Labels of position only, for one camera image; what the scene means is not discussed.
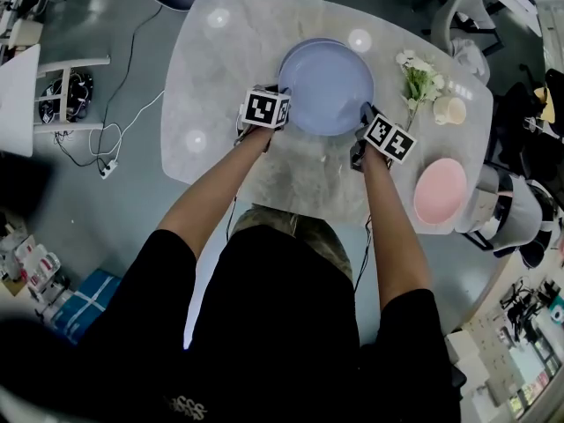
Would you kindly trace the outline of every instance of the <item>black and white marker cube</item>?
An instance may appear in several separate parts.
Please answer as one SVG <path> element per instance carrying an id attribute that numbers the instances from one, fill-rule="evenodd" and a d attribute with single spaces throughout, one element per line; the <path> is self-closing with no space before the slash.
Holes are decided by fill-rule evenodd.
<path id="1" fill-rule="evenodd" d="M 247 91 L 241 122 L 276 129 L 288 120 L 290 96 L 259 89 Z"/>
<path id="2" fill-rule="evenodd" d="M 380 114 L 376 115 L 368 127 L 364 139 L 400 165 L 417 144 L 414 137 Z"/>

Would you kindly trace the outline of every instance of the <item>t-shirt sleeve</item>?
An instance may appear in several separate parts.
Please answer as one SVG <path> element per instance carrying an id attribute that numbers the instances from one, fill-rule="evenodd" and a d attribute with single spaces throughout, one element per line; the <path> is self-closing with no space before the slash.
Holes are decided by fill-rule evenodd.
<path id="1" fill-rule="evenodd" d="M 382 421 L 460 421 L 458 391 L 429 290 L 414 290 L 388 303 L 361 372 L 369 384 L 365 408 Z"/>
<path id="2" fill-rule="evenodd" d="M 172 232 L 153 232 L 79 347 L 119 344 L 152 355 L 182 349 L 195 281 L 196 258 L 188 245 Z"/>

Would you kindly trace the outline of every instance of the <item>white cloth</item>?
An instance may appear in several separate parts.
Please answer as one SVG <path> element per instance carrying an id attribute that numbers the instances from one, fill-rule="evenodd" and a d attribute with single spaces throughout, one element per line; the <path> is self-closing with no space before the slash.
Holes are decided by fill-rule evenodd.
<path id="1" fill-rule="evenodd" d="M 486 73 L 484 57 L 476 43 L 471 39 L 455 38 L 452 40 L 454 59 L 472 75 L 483 76 Z"/>

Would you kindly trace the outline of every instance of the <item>plate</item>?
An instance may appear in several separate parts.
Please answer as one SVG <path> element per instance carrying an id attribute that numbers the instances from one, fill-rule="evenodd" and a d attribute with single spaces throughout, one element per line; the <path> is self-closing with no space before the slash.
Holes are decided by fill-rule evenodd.
<path id="1" fill-rule="evenodd" d="M 374 98 L 368 66 L 344 44 L 304 41 L 288 52 L 278 89 L 292 95 L 290 122 L 313 135 L 336 136 L 360 125 L 360 108 Z"/>
<path id="2" fill-rule="evenodd" d="M 413 205 L 418 218 L 431 225 L 447 222 L 462 206 L 466 190 L 462 165 L 453 159 L 437 160 L 423 172 L 415 187 Z"/>

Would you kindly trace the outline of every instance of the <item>camouflage pants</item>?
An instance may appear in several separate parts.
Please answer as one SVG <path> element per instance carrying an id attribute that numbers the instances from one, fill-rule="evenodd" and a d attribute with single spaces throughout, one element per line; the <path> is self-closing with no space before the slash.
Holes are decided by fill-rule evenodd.
<path id="1" fill-rule="evenodd" d="M 321 257 L 329 260 L 353 282 L 351 262 L 335 231 L 322 219 L 296 215 L 253 204 L 234 226 L 233 236 L 243 229 L 254 226 L 269 226 L 284 234 L 302 240 Z"/>

